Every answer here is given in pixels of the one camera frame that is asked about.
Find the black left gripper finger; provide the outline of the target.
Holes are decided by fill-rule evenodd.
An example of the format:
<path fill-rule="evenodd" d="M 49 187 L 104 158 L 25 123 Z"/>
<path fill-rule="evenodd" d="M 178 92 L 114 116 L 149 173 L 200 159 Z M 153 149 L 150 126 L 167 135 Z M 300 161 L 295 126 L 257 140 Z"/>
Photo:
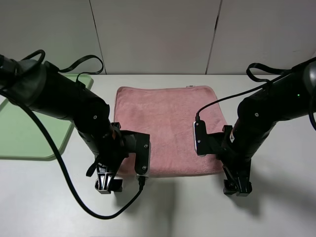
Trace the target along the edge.
<path fill-rule="evenodd" d="M 109 188 L 112 173 L 108 171 L 108 168 L 103 165 L 97 166 L 97 179 L 95 182 L 95 189 L 101 194 L 111 194 Z"/>
<path fill-rule="evenodd" d="M 111 192 L 122 192 L 122 183 L 123 183 L 123 180 L 121 178 L 117 178 L 116 174 L 114 174 L 110 178 L 110 191 Z"/>

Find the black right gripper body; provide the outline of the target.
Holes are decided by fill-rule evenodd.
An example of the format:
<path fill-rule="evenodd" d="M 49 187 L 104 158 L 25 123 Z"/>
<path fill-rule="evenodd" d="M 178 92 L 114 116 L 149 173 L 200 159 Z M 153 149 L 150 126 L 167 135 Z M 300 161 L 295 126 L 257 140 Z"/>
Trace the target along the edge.
<path fill-rule="evenodd" d="M 249 176 L 251 159 L 269 135 L 268 125 L 225 125 L 221 141 L 222 162 L 230 178 Z"/>

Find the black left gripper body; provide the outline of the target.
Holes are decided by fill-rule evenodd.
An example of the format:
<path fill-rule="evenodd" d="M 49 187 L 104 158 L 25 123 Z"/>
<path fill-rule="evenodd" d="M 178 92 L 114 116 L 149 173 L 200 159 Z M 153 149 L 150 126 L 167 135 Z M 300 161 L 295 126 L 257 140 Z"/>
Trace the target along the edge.
<path fill-rule="evenodd" d="M 118 172 L 122 161 L 128 157 L 128 152 L 118 129 L 112 126 L 108 118 L 79 118 L 78 133 L 95 155 L 88 173 L 93 173 L 102 165 L 109 172 Z"/>

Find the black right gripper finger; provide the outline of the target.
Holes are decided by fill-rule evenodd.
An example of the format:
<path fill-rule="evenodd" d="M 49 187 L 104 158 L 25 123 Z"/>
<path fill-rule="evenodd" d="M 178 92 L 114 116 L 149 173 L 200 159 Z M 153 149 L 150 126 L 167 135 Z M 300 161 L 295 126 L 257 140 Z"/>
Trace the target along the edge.
<path fill-rule="evenodd" d="M 252 184 L 250 182 L 250 170 L 242 170 L 237 174 L 237 196 L 246 197 L 252 192 Z"/>
<path fill-rule="evenodd" d="M 223 193 L 225 195 L 233 195 L 238 192 L 238 185 L 236 180 L 234 179 L 232 173 L 229 171 L 229 169 L 223 165 L 223 170 L 226 175 L 226 179 L 224 180 L 224 188 Z"/>

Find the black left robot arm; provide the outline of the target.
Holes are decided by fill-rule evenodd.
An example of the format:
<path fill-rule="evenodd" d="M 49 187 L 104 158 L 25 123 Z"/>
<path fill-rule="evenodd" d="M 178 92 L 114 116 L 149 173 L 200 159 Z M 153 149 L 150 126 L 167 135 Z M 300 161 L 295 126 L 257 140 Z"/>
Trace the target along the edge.
<path fill-rule="evenodd" d="M 122 191 L 122 180 L 116 178 L 119 166 L 128 157 L 119 123 L 109 120 L 110 106 L 63 73 L 81 63 L 99 57 L 87 55 L 65 69 L 45 61 L 45 52 L 37 50 L 20 61 L 0 57 L 0 93 L 17 106 L 74 124 L 79 135 L 95 155 L 86 175 L 98 174 L 97 189 Z"/>

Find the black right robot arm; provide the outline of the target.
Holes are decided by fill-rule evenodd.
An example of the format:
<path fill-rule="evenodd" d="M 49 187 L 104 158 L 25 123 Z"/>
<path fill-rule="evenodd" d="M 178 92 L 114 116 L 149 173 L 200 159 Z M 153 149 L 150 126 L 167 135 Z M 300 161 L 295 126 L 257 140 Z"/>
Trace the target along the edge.
<path fill-rule="evenodd" d="M 234 126 L 224 126 L 219 159 L 226 175 L 223 193 L 252 192 L 251 159 L 279 121 L 308 115 L 316 125 L 316 60 L 302 63 L 285 77 L 246 98 L 237 108 Z"/>

